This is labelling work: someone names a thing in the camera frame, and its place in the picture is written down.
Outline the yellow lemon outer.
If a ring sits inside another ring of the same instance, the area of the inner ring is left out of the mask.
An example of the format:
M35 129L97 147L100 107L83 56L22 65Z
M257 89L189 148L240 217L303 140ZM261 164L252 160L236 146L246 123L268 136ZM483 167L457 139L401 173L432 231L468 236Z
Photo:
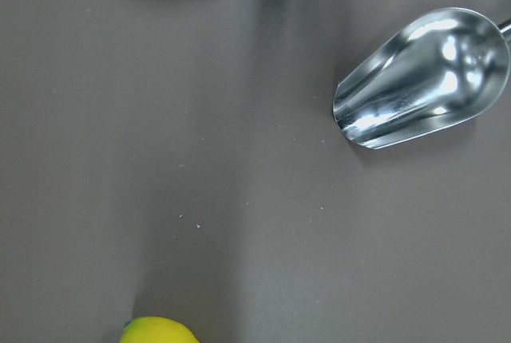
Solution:
M198 343L199 340L188 327L178 321L164 317L137 317L125 325L119 342Z

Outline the metal scoop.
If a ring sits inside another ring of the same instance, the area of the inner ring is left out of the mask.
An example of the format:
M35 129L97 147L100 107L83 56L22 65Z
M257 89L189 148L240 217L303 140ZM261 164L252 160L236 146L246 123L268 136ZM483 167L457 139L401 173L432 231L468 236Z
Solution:
M433 10L374 51L335 91L332 112L352 143L380 149L471 120L510 76L510 22Z

